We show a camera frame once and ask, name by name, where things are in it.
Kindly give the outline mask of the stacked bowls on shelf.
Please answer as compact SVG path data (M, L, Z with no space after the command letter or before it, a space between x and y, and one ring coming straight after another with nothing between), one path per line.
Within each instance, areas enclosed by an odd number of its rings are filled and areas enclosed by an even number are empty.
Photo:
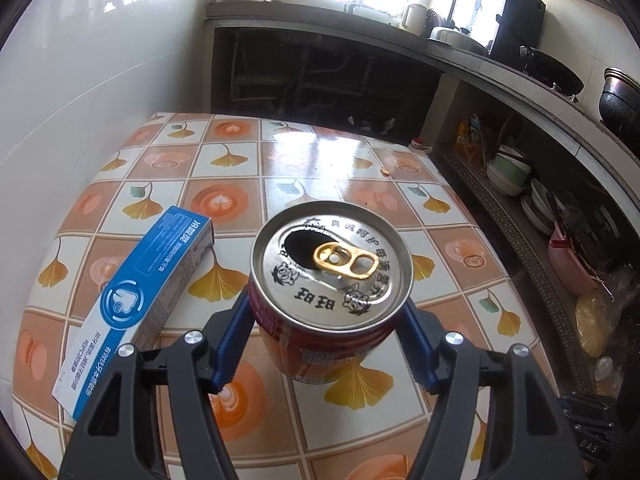
M504 144L487 165L491 185L506 196L521 194L531 171L532 162L519 150Z

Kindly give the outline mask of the pink basin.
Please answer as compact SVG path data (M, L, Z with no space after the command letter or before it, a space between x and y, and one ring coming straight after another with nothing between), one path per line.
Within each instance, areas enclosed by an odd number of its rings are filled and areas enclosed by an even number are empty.
M570 241L561 232L558 222L554 222L554 230L548 244L548 257L556 276L572 295L585 295L602 284L602 281L590 274L580 262L570 246Z

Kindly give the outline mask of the red drink can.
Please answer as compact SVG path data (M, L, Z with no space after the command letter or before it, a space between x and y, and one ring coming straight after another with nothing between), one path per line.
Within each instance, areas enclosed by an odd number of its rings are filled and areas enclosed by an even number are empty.
M384 218L316 200L275 214L250 255L250 307L276 367L337 380L386 339L413 284L411 252Z

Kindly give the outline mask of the black wok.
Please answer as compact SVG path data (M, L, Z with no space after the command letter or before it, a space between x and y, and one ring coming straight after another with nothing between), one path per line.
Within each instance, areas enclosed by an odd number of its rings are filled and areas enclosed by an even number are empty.
M566 65L541 50L521 46L520 58L523 72L562 96L578 96L584 88L582 80Z

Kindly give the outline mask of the yellow food bag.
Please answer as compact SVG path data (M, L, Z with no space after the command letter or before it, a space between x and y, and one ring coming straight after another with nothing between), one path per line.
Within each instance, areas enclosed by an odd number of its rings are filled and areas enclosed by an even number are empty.
M619 319L620 305L608 295L593 290L577 298L575 320L579 342L590 358L604 355Z

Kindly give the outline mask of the cooking oil bottle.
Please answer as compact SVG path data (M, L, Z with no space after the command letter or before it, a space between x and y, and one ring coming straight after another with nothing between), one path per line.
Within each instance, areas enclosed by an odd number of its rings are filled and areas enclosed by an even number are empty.
M420 138L413 138L410 142L410 148L424 154L431 154L433 151L433 147L431 145L424 144Z

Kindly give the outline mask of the white kettle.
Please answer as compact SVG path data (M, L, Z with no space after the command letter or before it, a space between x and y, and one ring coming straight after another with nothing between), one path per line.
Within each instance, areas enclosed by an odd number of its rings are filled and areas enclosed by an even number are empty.
M409 3L402 14L399 27L406 32L411 32L413 35L422 35L427 11L427 7L422 3Z

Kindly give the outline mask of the patterned tablecloth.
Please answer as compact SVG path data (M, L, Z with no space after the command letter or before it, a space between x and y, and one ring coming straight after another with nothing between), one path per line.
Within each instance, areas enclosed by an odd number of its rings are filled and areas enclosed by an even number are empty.
M52 396L58 369L100 292L174 205L209 218L215 244L172 310L164 346L230 308L250 278L262 304L313 326L372 320L390 257L364 224L326 208L345 202L399 232L417 307L477 347L525 344L549 364L515 274L423 154L296 122L157 113L100 164L55 222L17 333L9 420L43 477L58 475L73 431ZM318 212L331 233L378 255L376 273L341 290L337 275L314 265L323 235L262 234L285 209ZM413 382L395 336L337 370L325 354L294 356L254 330L210 405L243 479L402 479L435 398Z

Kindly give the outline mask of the blue toothpaste box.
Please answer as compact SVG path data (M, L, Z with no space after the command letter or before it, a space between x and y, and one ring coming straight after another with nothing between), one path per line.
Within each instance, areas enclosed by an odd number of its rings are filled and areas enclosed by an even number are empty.
M102 286L67 345L52 389L74 422L120 346L153 347L214 240L209 218L171 206Z

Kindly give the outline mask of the black cooking pot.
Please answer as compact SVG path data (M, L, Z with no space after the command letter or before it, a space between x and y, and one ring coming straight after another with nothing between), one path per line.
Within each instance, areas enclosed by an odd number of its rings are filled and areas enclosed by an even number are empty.
M639 136L639 83L616 67L603 73L604 85L599 100L601 122L620 140Z

